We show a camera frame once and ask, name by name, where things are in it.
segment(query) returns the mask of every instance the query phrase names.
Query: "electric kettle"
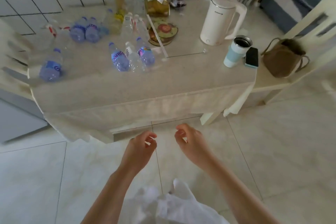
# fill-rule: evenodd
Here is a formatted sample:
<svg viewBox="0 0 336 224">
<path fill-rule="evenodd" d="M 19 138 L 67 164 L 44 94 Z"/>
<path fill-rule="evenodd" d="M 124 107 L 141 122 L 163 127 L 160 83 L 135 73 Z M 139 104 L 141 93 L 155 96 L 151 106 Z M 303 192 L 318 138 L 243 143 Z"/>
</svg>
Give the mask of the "electric kettle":
<svg viewBox="0 0 336 224">
<path fill-rule="evenodd" d="M 210 0 L 210 7 L 201 31 L 201 40 L 207 45 L 220 45 L 233 39 L 246 16 L 246 6 L 237 0 Z M 235 13 L 239 18 L 232 33 L 228 32 Z"/>
</svg>

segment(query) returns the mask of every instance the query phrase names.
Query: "brown handbag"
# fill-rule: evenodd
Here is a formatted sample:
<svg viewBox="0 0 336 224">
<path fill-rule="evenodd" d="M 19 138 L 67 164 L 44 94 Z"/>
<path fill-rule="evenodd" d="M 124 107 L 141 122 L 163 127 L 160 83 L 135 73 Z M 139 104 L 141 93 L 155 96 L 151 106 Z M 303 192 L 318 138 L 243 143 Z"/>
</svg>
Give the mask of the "brown handbag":
<svg viewBox="0 0 336 224">
<path fill-rule="evenodd" d="M 274 40 L 279 42 L 267 51 Z M 306 52 L 296 40 L 275 38 L 261 55 L 269 72 L 276 78 L 283 78 L 289 76 L 299 62 L 299 68 L 295 72 L 299 72 L 309 64 L 310 59 L 305 54 Z M 304 57 L 308 62 L 302 66 Z"/>
</svg>

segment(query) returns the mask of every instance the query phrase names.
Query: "forearm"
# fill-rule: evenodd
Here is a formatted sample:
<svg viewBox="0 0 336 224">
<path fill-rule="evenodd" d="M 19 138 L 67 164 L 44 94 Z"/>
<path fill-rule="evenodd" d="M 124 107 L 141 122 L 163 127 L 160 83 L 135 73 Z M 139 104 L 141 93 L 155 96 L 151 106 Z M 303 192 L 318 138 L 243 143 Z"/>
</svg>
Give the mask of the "forearm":
<svg viewBox="0 0 336 224">
<path fill-rule="evenodd" d="M 279 224 L 263 203 L 219 160 L 210 160 L 205 170 L 223 191 L 225 199 L 239 224 Z"/>
<path fill-rule="evenodd" d="M 82 224 L 117 224 L 121 207 L 134 175 L 125 169 L 117 169 L 108 179 Z"/>
</svg>

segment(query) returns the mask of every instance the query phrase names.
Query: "tile floor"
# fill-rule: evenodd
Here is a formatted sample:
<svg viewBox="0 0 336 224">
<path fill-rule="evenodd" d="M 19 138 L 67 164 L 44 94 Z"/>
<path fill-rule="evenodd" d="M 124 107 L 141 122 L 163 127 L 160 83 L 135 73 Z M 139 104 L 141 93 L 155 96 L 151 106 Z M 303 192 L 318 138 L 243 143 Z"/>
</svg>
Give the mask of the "tile floor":
<svg viewBox="0 0 336 224">
<path fill-rule="evenodd" d="M 336 91 L 325 84 L 309 77 L 274 103 L 204 127 L 199 117 L 186 116 L 118 132 L 112 144 L 65 142 L 52 128 L 1 144 L 0 223 L 79 223 L 128 139 L 143 130 L 157 133 L 157 150 L 126 196 L 147 185 L 166 193 L 177 177 L 198 201 L 236 223 L 219 189 L 178 148 L 174 127 L 183 122 L 202 131 L 214 153 L 283 223 L 335 223 Z"/>
</svg>

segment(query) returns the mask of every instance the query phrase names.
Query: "chair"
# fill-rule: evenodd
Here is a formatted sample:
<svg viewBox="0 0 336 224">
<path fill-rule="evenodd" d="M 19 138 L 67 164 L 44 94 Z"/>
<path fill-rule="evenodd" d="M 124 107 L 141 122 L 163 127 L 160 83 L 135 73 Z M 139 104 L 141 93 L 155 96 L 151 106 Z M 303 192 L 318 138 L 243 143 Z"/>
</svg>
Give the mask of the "chair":
<svg viewBox="0 0 336 224">
<path fill-rule="evenodd" d="M 298 39 L 298 41 L 307 52 L 308 50 L 312 49 L 312 47 L 324 44 L 326 41 L 336 35 L 336 0 L 322 0 L 300 22 L 298 22 L 290 31 L 288 31 L 283 36 L 283 38 L 294 38 L 322 14 L 325 14 L 327 18 L 308 34 Z M 273 77 L 265 65 L 260 62 L 260 67 L 257 71 L 256 83 L 252 92 L 271 91 L 264 99 L 265 104 L 267 104 L 271 102 L 277 95 L 279 95 L 284 88 L 300 81 L 308 74 L 326 65 L 335 58 L 336 46 L 324 54 L 321 54 L 305 69 L 290 75 L 288 78 Z"/>
<path fill-rule="evenodd" d="M 34 100 L 29 85 L 12 77 L 5 71 L 11 69 L 27 76 L 27 54 L 26 52 L 16 51 L 15 47 L 24 51 L 33 49 L 33 45 L 28 40 L 0 19 L 0 88 Z"/>
</svg>

